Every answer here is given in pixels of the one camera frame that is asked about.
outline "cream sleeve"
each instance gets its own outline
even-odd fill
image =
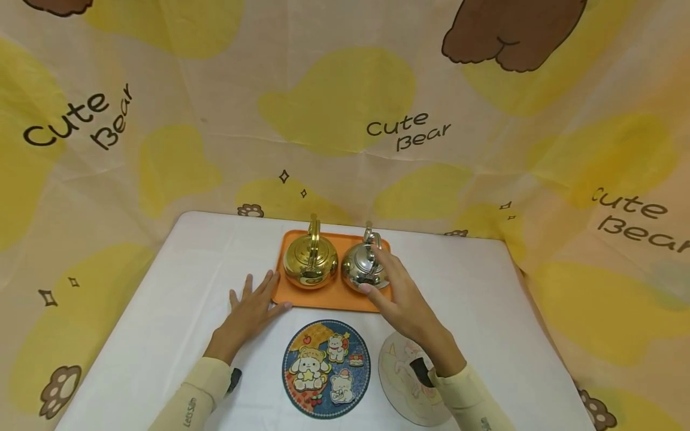
[[[163,407],[149,431],[202,431],[206,420],[230,387],[233,369],[213,358],[201,358]]]
[[[438,377],[433,369],[429,379],[462,431],[515,431],[470,365],[448,378]]]

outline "tray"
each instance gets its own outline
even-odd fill
[[[276,271],[280,273],[280,281],[273,290],[271,298],[275,303],[290,301],[295,307],[326,308],[329,310],[347,310],[378,313],[379,310],[369,301],[366,295],[354,291],[340,278],[340,263],[345,252],[357,243],[362,242],[361,235],[344,235],[322,232],[321,236],[328,238],[338,252],[338,271],[335,278],[327,285],[316,290],[301,289],[293,285],[285,274],[283,256],[288,246],[298,237],[306,235],[305,230],[289,230],[283,236],[278,255]],[[381,239],[381,246],[391,251],[391,245]],[[381,293],[388,299],[393,297],[390,285],[381,289]]]

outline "left hand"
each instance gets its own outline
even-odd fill
[[[268,308],[271,293],[279,278],[279,273],[269,270],[259,287],[252,291],[253,277],[252,274],[248,274],[241,301],[237,299],[234,290],[230,291],[230,315],[213,331],[204,353],[205,357],[220,359],[230,365],[247,341],[256,337],[269,323],[293,307],[292,303],[283,302],[271,309]]]

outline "fabric backdrop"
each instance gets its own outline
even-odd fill
[[[690,430],[689,17],[2,1],[2,428],[55,427],[176,218],[202,210],[502,239],[595,429]]]

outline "round puzzle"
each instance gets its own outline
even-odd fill
[[[393,408],[408,421],[428,427],[441,425],[451,418],[451,413],[438,391],[420,381],[410,365],[416,360],[423,361],[422,368],[433,367],[422,348],[399,332],[392,333],[384,341],[379,354],[379,375],[384,394]]]
[[[359,403],[371,377],[362,337],[336,320],[309,323],[290,340],[283,386],[295,407],[316,419],[334,419]]]

